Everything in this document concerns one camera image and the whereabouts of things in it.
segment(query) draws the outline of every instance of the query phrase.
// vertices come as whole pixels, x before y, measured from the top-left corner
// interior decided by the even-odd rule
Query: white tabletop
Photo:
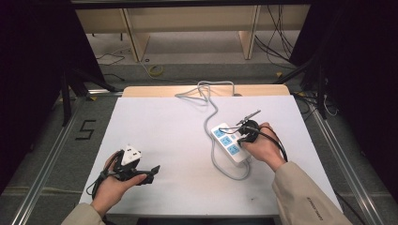
[[[261,110],[253,120],[270,122],[295,161],[340,208],[298,106],[291,96],[213,97],[219,112],[208,129],[230,126]],[[122,97],[116,105],[84,190],[100,174],[106,159],[128,143],[141,151],[138,170],[161,165],[151,185],[133,187],[111,214],[140,217],[271,217],[278,215],[271,188],[273,171],[253,158],[251,175],[232,180],[211,162],[205,119],[214,112],[204,102],[177,97]],[[228,172],[244,173],[216,145],[216,159]],[[81,203],[91,203],[84,194]]]

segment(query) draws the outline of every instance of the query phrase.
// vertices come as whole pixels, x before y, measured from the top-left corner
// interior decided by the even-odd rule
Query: beige sleeve
[[[105,225],[97,211],[87,203],[78,204],[65,218],[62,225]]]
[[[351,224],[294,162],[285,163],[276,171],[272,188],[283,224]]]

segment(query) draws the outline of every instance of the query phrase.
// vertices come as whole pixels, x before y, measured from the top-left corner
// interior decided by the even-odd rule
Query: left hand
[[[111,155],[108,160],[106,160],[105,165],[108,165],[112,157]],[[114,169],[115,161],[112,162],[109,170]],[[140,184],[146,179],[146,174],[140,174],[132,177],[127,181],[119,181],[113,176],[108,176],[99,186],[97,190],[96,197],[94,198],[91,206],[99,213],[103,218],[106,212],[110,210],[114,205],[116,205],[123,197],[124,193],[131,187]]]

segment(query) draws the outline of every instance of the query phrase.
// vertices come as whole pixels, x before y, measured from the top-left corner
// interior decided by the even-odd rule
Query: power strip
[[[242,162],[248,159],[251,155],[245,149],[241,148],[237,143],[237,135],[229,134],[234,130],[227,124],[222,123],[211,130],[211,135],[217,140],[220,147],[224,150],[225,154],[231,159],[236,166],[241,166]]]

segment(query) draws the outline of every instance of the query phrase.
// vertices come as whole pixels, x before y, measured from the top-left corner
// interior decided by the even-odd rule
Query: metal rail
[[[59,154],[62,151],[62,148],[68,138],[71,128],[76,119],[76,115],[78,114],[80,108],[84,104],[85,97],[78,97],[73,105],[72,116],[69,122],[62,127],[61,131],[58,134],[58,137],[55,140],[55,143],[47,156],[43,166],[41,167],[40,172],[38,173],[37,178],[35,179],[31,188],[27,192],[22,204],[20,205],[15,218],[12,220],[12,224],[26,224],[29,219],[30,214],[32,213],[36,202],[38,201],[38,197],[47,182],[47,179],[53,170],[54,164],[58,159]]]
[[[314,113],[314,118],[316,120],[316,123],[321,128],[321,131],[328,142],[330,150],[336,158],[337,163],[339,164],[348,185],[351,187],[351,190],[356,197],[358,204],[366,217],[366,220],[369,224],[384,224],[382,217],[377,212],[371,196],[369,195],[366,188],[363,186],[354,168],[351,166],[351,163],[345,155],[342,146],[339,144],[336,136],[333,133],[333,130],[330,128],[328,121],[323,120],[318,112]]]

